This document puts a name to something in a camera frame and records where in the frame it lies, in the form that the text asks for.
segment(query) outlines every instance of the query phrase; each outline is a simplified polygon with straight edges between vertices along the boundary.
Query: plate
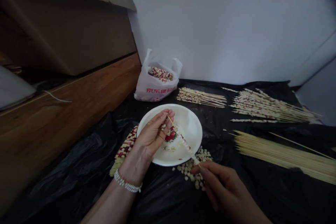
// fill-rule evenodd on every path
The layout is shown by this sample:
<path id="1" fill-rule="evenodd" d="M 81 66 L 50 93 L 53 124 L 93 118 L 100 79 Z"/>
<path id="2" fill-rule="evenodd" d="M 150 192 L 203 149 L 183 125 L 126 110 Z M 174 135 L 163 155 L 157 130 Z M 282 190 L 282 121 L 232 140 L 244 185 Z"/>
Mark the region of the plate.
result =
<path id="1" fill-rule="evenodd" d="M 137 137 L 141 133 L 145 125 L 159 112 L 164 109 L 172 109 L 175 112 L 174 124 L 183 135 L 195 154 L 201 146 L 202 142 L 202 126 L 197 116 L 190 109 L 177 104 L 164 104 L 150 110 L 140 121 Z M 153 163 L 161 166 L 176 166 L 187 162 L 191 155 L 187 152 L 183 145 L 174 151 L 163 151 L 160 147 L 154 154 Z"/>

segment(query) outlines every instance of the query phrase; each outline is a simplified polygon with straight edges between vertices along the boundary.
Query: wooden board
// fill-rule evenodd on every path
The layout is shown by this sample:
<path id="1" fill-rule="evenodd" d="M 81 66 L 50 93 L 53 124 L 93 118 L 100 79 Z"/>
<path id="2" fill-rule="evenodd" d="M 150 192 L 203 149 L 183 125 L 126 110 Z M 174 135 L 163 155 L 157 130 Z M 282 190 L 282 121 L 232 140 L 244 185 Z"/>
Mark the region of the wooden board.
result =
<path id="1" fill-rule="evenodd" d="M 22 189 L 136 87 L 138 54 L 0 114 L 0 215 Z"/>

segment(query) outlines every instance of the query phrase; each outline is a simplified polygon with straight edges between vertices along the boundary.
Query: black plastic sheet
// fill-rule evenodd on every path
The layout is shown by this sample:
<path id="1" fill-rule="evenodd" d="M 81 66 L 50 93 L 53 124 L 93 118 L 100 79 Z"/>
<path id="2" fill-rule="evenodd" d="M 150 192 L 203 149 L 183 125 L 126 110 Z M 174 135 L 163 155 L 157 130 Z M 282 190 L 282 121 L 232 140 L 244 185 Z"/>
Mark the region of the black plastic sheet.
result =
<path id="1" fill-rule="evenodd" d="M 260 88 L 273 98 L 299 105 L 287 82 L 252 82 L 242 86 L 180 80 L 179 87 L 224 94 L 230 103 L 235 90 Z M 215 162 L 234 168 L 249 192 L 273 223 L 336 223 L 336 186 L 313 179 L 300 169 L 284 169 L 240 155 L 234 147 L 232 130 L 294 144 L 268 133 L 305 144 L 336 157 L 336 128 L 309 124 L 257 124 L 231 122 L 245 119 L 231 107 L 214 108 L 175 100 L 178 90 L 157 103 L 136 101 L 133 94 L 108 113 L 75 145 L 45 169 L 21 194 L 2 223 L 79 223 L 110 183 L 114 156 L 131 129 L 152 108 L 177 103 L 191 109 L 203 128 L 202 146 Z M 128 223 L 223 223 L 214 213 L 206 193 L 171 167 L 151 164 L 141 193 L 133 204 Z"/>

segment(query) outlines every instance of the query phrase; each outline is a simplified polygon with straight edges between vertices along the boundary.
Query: bracelet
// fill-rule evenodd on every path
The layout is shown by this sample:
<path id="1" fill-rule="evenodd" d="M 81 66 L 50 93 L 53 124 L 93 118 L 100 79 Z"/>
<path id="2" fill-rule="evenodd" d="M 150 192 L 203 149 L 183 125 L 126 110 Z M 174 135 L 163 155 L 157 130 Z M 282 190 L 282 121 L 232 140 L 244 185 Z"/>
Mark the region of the bracelet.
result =
<path id="1" fill-rule="evenodd" d="M 130 191 L 131 193 L 141 193 L 141 187 L 142 187 L 142 183 L 141 186 L 136 187 L 135 185 L 132 185 L 130 183 L 126 183 L 125 180 L 120 176 L 119 174 L 119 169 L 117 169 L 114 173 L 114 179 L 115 181 L 120 185 L 126 188 L 126 190 Z"/>

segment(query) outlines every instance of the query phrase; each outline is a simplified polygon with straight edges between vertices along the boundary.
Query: white cable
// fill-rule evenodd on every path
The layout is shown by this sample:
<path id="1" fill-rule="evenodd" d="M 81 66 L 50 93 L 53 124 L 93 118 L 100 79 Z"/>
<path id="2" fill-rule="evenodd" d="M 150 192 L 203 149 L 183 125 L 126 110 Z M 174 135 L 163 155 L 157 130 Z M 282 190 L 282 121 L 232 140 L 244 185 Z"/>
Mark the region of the white cable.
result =
<path id="1" fill-rule="evenodd" d="M 60 101 L 60 102 L 72 102 L 72 101 L 64 101 L 64 100 L 60 100 L 60 99 L 56 98 L 55 96 L 53 96 L 50 92 L 45 91 L 45 90 L 43 90 L 43 91 L 46 92 L 46 93 L 48 93 L 48 94 L 50 94 L 53 98 L 55 98 L 56 100 L 58 100 L 58 101 Z"/>

